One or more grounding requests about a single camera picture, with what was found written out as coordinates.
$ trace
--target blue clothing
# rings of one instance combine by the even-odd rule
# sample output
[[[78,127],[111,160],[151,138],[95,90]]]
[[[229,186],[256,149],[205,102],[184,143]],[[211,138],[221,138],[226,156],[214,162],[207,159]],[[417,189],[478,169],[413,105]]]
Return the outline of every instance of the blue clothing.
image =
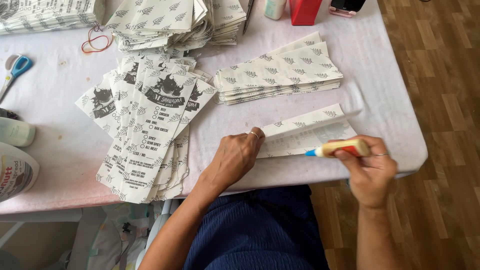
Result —
[[[184,270],[327,270],[307,185],[217,198]]]

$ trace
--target rubber band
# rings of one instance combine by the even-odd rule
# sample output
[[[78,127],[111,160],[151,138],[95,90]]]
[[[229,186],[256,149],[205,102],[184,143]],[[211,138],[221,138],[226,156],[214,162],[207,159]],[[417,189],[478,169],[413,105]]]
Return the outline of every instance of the rubber band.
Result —
[[[81,47],[81,48],[82,48],[82,52],[84,52],[84,53],[89,53],[89,52],[101,52],[101,51],[106,50],[108,47],[110,47],[110,45],[112,45],[112,43],[113,43],[113,34],[112,34],[111,40],[110,40],[110,39],[108,38],[108,36],[106,36],[106,35],[101,35],[101,36],[97,36],[97,37],[95,37],[95,38],[93,38],[93,39],[90,39],[90,35],[91,35],[91,33],[92,33],[92,30],[94,30],[95,32],[103,32],[102,29],[100,28],[100,24],[98,24],[98,22],[94,22],[94,26],[88,31],[88,40],[85,41],[85,42],[82,44],[82,47]],[[92,43],[91,43],[91,41],[94,41],[95,39],[100,38],[100,37],[104,37],[104,38],[107,39],[107,45],[106,45],[105,47],[103,47],[102,49],[95,48],[95,47],[92,45]],[[93,48],[93,49],[95,49],[95,50],[85,51],[85,50],[84,50],[84,47],[85,47],[85,44],[87,44],[87,43],[88,43],[88,45],[90,45],[91,48]]]

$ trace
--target white bottle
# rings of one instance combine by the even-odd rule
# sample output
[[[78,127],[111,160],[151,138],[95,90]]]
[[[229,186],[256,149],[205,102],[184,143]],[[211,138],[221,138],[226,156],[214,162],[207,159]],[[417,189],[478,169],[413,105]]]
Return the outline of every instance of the white bottle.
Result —
[[[0,142],[0,202],[30,189],[40,165],[27,153]]]
[[[278,20],[285,10],[287,0],[265,0],[264,14],[270,19]]]
[[[35,126],[22,121],[0,117],[0,142],[12,146],[29,146],[35,137]]]

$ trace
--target blue scissors handle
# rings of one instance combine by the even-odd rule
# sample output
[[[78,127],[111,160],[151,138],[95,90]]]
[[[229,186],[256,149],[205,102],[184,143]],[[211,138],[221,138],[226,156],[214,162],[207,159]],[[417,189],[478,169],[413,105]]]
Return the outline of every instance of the blue scissors handle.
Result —
[[[13,64],[12,75],[15,78],[17,78],[18,76],[22,75],[25,71],[30,69],[32,65],[33,65],[33,61],[30,58],[22,55]]]

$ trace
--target red container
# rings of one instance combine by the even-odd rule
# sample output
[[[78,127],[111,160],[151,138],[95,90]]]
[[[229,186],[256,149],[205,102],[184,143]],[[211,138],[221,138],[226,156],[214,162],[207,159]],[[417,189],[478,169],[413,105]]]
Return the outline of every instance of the red container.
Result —
[[[322,0],[289,0],[292,25],[314,25]]]

